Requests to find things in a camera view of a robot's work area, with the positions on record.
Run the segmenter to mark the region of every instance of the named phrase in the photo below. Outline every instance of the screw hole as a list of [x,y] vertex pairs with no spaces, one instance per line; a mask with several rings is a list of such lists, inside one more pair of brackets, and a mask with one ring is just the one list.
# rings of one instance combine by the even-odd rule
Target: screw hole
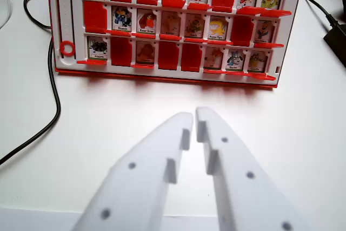
[[132,169],[135,169],[136,168],[136,164],[134,162],[130,162],[129,163],[129,169],[132,170]]
[[109,216],[110,216],[110,210],[109,209],[107,209],[107,208],[105,208],[104,210],[102,210],[102,212],[101,212],[101,218],[102,219],[107,219],[107,218],[109,218]]
[[283,222],[282,223],[282,228],[283,228],[283,230],[292,230],[292,226],[288,222]]
[[248,177],[249,179],[254,179],[254,178],[255,178],[255,174],[254,174],[253,172],[251,172],[251,171],[248,171],[247,177]]

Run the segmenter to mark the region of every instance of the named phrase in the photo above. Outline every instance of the white tabletop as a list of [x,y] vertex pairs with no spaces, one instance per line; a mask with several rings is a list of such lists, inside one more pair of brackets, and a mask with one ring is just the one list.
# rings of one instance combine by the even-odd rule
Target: white tabletop
[[[341,0],[317,1],[336,17],[342,13]],[[23,0],[11,2],[12,16],[0,30],[0,157],[55,113],[46,61],[50,34],[26,17]],[[31,0],[29,9],[49,24],[48,0]],[[6,12],[0,0],[1,21]],[[346,69],[323,40],[324,27],[330,28],[324,15],[300,0],[273,90],[56,74],[61,118],[0,167],[0,207],[82,212],[108,169],[141,138],[177,112],[208,106],[233,127],[312,230],[344,229]],[[216,215],[195,135],[165,213]]]

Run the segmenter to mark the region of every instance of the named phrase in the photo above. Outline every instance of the black cable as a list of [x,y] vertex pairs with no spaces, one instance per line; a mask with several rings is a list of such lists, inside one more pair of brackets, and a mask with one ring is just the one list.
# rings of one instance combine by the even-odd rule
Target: black cable
[[[24,0],[24,9],[26,14],[29,16],[29,18],[37,24],[39,27],[42,29],[49,29],[50,27],[40,23],[36,19],[34,19],[28,9],[26,8],[26,5],[28,3],[28,0]],[[27,147],[29,144],[31,144],[33,141],[38,139],[40,136],[42,136],[47,130],[49,130],[52,126],[55,125],[55,123],[58,121],[60,114],[61,114],[61,104],[60,104],[60,99],[59,99],[59,94],[55,85],[54,81],[54,73],[53,73],[53,65],[52,65],[52,54],[53,54],[53,41],[52,38],[49,43],[49,48],[48,48],[48,72],[49,72],[49,80],[50,84],[52,86],[53,94],[54,94],[54,99],[56,103],[56,113],[54,118],[41,130],[39,131],[36,135],[34,135],[32,138],[27,140],[26,142],[22,143],[20,146],[18,146],[16,149],[12,150],[9,152],[7,155],[5,155],[3,158],[0,159],[0,165],[5,163],[7,160],[9,160],[11,157],[13,157],[15,154],[17,154],[19,151],[23,150],[25,147]]]
[[36,25],[38,25],[39,27],[41,27],[41,28],[43,28],[43,29],[51,29],[50,26],[45,25],[45,24],[42,24],[41,22],[39,22],[38,20],[36,20],[36,19],[34,19],[34,18],[32,17],[32,15],[29,13],[29,10],[28,10],[28,1],[29,1],[29,0],[24,0],[24,1],[23,1],[23,6],[24,6],[24,11],[25,11],[26,15],[29,17],[29,19],[30,19],[33,23],[35,23]]
[[329,14],[326,9],[324,9],[320,4],[318,4],[315,0],[308,0],[310,1],[312,4],[314,4],[315,6],[317,6],[326,16],[327,20],[329,21],[330,25],[332,27],[334,27],[336,24],[338,24],[338,21],[335,20],[335,18]]

